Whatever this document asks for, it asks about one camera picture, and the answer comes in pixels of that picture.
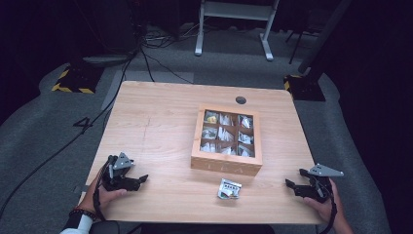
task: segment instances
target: chair leg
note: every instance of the chair leg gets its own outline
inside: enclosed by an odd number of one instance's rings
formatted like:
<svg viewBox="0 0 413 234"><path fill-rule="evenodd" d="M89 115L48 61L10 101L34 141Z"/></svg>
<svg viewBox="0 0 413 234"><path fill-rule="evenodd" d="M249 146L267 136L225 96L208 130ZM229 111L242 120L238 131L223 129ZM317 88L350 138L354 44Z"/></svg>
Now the chair leg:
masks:
<svg viewBox="0 0 413 234"><path fill-rule="evenodd" d="M291 38L292 34L294 34L294 31L292 31L291 34L289 34L288 38L285 40L285 43L289 41L289 38Z"/></svg>
<svg viewBox="0 0 413 234"><path fill-rule="evenodd" d="M297 51L297 47L298 47L298 44L300 43L300 40L301 40L301 36L302 36L302 35L303 35L303 32L301 32L300 35L298 36L297 43L295 43L295 48L294 48L294 51L292 52L292 55L291 55L291 58L289 59L289 63L288 63L288 64L291 64L291 63L292 63L292 59L294 59L295 52Z"/></svg>
<svg viewBox="0 0 413 234"><path fill-rule="evenodd" d="M202 0L201 8L200 8L200 28L198 30L197 44L195 45L195 56L200 56L203 54L204 16L205 16L205 0Z"/></svg>

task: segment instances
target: cable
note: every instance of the cable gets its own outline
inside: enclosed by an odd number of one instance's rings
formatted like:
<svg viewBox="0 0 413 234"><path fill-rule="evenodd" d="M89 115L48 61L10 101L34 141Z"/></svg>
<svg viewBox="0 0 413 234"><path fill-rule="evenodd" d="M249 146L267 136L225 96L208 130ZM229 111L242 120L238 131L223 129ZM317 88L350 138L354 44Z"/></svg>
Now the cable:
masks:
<svg viewBox="0 0 413 234"><path fill-rule="evenodd" d="M112 156L109 156L106 163L104 163L103 167L100 169L99 178L97 179L96 186L94 187L94 195L93 195L94 211L96 212L96 215L102 221L106 221L106 218L104 217L102 210L100 209L99 187L101 185L100 182L103 178L106 168L108 167L109 164L112 163L112 159L113 159Z"/></svg>
<svg viewBox="0 0 413 234"><path fill-rule="evenodd" d="M102 133L104 133L104 130L106 129L106 125L107 125L106 120L110 112L112 112L112 108L108 109L106 115L104 116L103 125L102 125Z"/></svg>
<svg viewBox="0 0 413 234"><path fill-rule="evenodd" d="M133 57L128 61L127 65L124 67L125 69L123 70L123 77L125 76L125 72L128 69L129 64L131 63L131 60L136 56L136 53L134 53ZM109 106L112 104L112 102L115 100L115 97L118 95L119 90L121 86L119 85L118 90L116 91L115 96L112 98L112 100L106 105L106 107L90 122L89 125L87 125L79 134L77 134L74 138L72 138L69 142L67 142L61 149L59 149L56 153L54 153L51 157L46 159L42 164L37 166L29 175L27 175L19 184L16 186L13 191L10 193L10 195L7 197L6 201L4 202L1 210L0 210L0 221L1 218L3 217L3 213L6 210L7 205L9 204L10 200L13 198L15 193L21 188L21 186L28 180L30 179L37 171L39 171L43 166L45 166L48 162L50 162L52 159L54 159L59 153L61 153L64 149L66 149L70 144L72 144L79 136L81 136L90 126L93 125L93 123L109 108Z"/></svg>
<svg viewBox="0 0 413 234"><path fill-rule="evenodd" d="M142 52L143 57L145 58L146 67L148 68L149 76L151 77L152 82L155 83L155 80L154 80L154 78L152 77L151 68L149 67L148 58L146 58L145 52L143 51L142 48L140 48L140 51Z"/></svg>
<svg viewBox="0 0 413 234"><path fill-rule="evenodd" d="M163 39L163 38L161 38L161 37L168 37L168 38L170 38L170 35L163 35L163 33L160 31L160 30L150 30L150 31L147 31L147 33L146 33L146 35L145 35L145 38L147 39L147 40L155 40L155 39Z"/></svg>
<svg viewBox="0 0 413 234"><path fill-rule="evenodd" d="M322 189L324 189L325 192L327 192L328 197L331 200L330 221L328 221L327 227L325 227L325 229L322 232L320 232L320 234L327 234L330 231L330 229L333 227L334 219L335 219L335 216L337 215L337 205L334 202L334 194L332 192L330 193L330 191L323 184L319 183L319 185Z"/></svg>
<svg viewBox="0 0 413 234"><path fill-rule="evenodd" d="M184 78L182 78L182 77L180 77L179 75L177 75L176 73L174 73L172 70L170 70L167 66L165 66L165 65L163 65L163 64L161 64L161 62L160 61L158 61L157 59L155 59L155 58L152 58L152 57L150 57L150 56L148 56L148 55L146 55L147 57L149 57L150 59L152 59L152 60L155 60L155 61L157 61L158 62L158 64L160 65L160 66L162 66L163 68L165 68L166 70L168 70L170 73L172 73L174 76L176 76L176 77L178 77L179 79L181 79L181 80L184 80L184 81L186 81L186 82L188 82L189 84L194 84L193 82L190 82L190 81L188 81L188 80L186 80L186 79L184 79Z"/></svg>
<svg viewBox="0 0 413 234"><path fill-rule="evenodd" d="M140 223L139 225L137 225L136 227L134 227L131 231L129 231L127 234L132 234L134 231L136 231L137 229L142 227L142 223Z"/></svg>
<svg viewBox="0 0 413 234"><path fill-rule="evenodd" d="M82 15L83 20L86 22L86 24L88 25L89 30L91 31L92 35L94 36L94 38L104 47L104 49L106 49L109 52L115 53L115 54L129 54L132 53L135 49L133 49L132 51L129 52L120 52L120 51L116 51L113 50L112 48L109 48L106 43L97 35L97 33L94 31L94 29L91 26L91 23L89 22L88 18L86 17L85 13L82 11L81 7L79 6L79 3L77 2L77 0L73 0L74 4L76 5L77 9L79 10L79 13Z"/></svg>
<svg viewBox="0 0 413 234"><path fill-rule="evenodd" d="M150 49L160 49L160 48L166 48L166 47L168 47L168 46L170 46L171 44L176 43L176 42L185 41L185 40L187 40L187 39L189 39L189 38L191 38L191 37L198 36L198 33L197 33L197 34L193 34L193 35L189 35L189 36L187 36L187 34L188 34L189 32L191 32L194 28L198 27L199 25L200 25L199 23L195 24L194 26L192 26L191 28L189 28L188 30L186 30L186 32L185 32L184 34L182 34L182 35L179 36L179 38L185 37L184 39L178 39L178 40L175 40L175 41L170 41L170 39L173 38L173 37L170 36L170 35L163 36L163 35L161 34L161 32L159 32L159 33L158 33L159 35L156 36L156 37L149 37L149 38L148 38L148 36L146 35L146 37L143 38L144 41L145 41L145 43L143 44L143 46L146 47L146 48L150 48ZM159 40L159 39L162 40L159 45L154 45L154 44L148 43L148 40Z"/></svg>

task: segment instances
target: black wall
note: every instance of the black wall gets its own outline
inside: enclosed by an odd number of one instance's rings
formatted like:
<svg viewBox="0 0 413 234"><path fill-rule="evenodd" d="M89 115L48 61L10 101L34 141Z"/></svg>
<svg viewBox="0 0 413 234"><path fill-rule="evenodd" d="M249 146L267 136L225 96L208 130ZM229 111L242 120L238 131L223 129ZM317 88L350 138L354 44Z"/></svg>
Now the black wall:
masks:
<svg viewBox="0 0 413 234"><path fill-rule="evenodd" d="M1 1L0 125L40 94L40 80L56 67L135 49L128 2Z"/></svg>
<svg viewBox="0 0 413 234"><path fill-rule="evenodd" d="M410 28L411 3L354 0L312 67L323 67L340 92L345 121L382 193L393 233L413 233ZM325 56L328 62L319 64Z"/></svg>

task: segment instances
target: yellow black hazard tape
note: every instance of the yellow black hazard tape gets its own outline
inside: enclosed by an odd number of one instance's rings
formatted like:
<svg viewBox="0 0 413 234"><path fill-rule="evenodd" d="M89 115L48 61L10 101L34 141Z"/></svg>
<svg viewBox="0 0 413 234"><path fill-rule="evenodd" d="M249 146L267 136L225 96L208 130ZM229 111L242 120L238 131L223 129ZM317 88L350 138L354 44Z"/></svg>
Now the yellow black hazard tape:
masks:
<svg viewBox="0 0 413 234"><path fill-rule="evenodd" d="M96 85L103 72L103 68L88 68L84 75L80 69L74 71L68 65L58 77L52 91L62 91L69 93L94 94Z"/></svg>
<svg viewBox="0 0 413 234"><path fill-rule="evenodd" d="M284 88L291 94L292 98L294 98L292 91L291 91L291 85L290 85L290 79L291 78L302 78L302 76L298 75L286 75L283 78L283 83L284 83Z"/></svg>
<svg viewBox="0 0 413 234"><path fill-rule="evenodd" d="M325 101L319 83L311 82L306 76L286 75L283 84L294 100Z"/></svg>

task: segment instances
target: wrist strap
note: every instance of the wrist strap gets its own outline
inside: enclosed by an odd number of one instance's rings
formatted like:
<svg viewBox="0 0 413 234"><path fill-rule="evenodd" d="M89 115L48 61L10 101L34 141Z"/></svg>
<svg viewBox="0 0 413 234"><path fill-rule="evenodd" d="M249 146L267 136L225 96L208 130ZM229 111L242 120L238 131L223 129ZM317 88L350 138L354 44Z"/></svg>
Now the wrist strap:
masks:
<svg viewBox="0 0 413 234"><path fill-rule="evenodd" d="M94 192L94 210L96 211L96 215L100 218L100 220L106 221L106 218L104 217L102 210L100 209L99 200L99 189L97 189Z"/></svg>
<svg viewBox="0 0 413 234"><path fill-rule="evenodd" d="M325 229L320 234L326 234L330 231L331 227L333 227L335 216L337 215L337 205L334 202L333 194L330 194L330 199L331 199L330 221L328 221L327 227L325 227Z"/></svg>
<svg viewBox="0 0 413 234"><path fill-rule="evenodd" d="M72 216L74 214L82 214L90 217L93 221L97 220L96 214L94 214L92 211L89 211L87 209L81 208L81 207L75 207L70 213L69 216Z"/></svg>

